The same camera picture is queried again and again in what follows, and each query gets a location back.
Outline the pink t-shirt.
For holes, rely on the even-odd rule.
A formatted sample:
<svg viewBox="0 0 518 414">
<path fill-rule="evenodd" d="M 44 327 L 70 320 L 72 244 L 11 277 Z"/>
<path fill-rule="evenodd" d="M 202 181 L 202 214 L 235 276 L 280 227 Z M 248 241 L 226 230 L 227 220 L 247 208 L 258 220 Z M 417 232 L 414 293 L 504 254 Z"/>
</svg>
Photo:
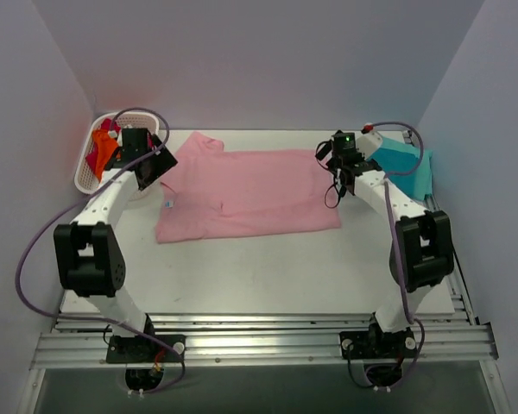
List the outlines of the pink t-shirt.
<svg viewBox="0 0 518 414">
<path fill-rule="evenodd" d="M 227 151 L 193 132 L 160 179 L 159 243 L 338 229 L 332 176 L 312 149 Z"/>
</svg>

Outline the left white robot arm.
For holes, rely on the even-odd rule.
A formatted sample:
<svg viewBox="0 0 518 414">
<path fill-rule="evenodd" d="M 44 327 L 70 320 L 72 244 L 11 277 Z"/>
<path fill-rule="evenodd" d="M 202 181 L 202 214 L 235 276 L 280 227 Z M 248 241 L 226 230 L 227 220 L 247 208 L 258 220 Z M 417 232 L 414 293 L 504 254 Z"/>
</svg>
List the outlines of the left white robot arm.
<svg viewBox="0 0 518 414">
<path fill-rule="evenodd" d="M 124 129 L 122 145 L 106 161 L 105 178 L 85 208 L 54 230 L 62 287 L 86 299 L 108 320 L 126 352 L 148 361 L 157 349 L 149 316 L 124 287 L 127 267 L 115 227 L 130 199 L 176 166 L 177 160 L 147 129 Z"/>
</svg>

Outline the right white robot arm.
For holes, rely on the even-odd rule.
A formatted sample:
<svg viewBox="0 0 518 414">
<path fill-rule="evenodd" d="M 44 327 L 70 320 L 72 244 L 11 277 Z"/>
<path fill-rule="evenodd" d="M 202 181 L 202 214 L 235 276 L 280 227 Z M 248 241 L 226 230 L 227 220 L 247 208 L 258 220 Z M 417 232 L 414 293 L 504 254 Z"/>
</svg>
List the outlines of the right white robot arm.
<svg viewBox="0 0 518 414">
<path fill-rule="evenodd" d="M 396 347 L 396 333 L 414 324 L 424 298 L 454 270 L 450 218 L 428 210 L 414 192 L 424 151 L 371 125 L 359 134 L 335 132 L 316 147 L 315 159 L 332 175 L 338 198 L 351 194 L 388 221 L 396 291 L 375 311 L 378 326 L 365 336 L 369 351 L 384 356 Z"/>
</svg>

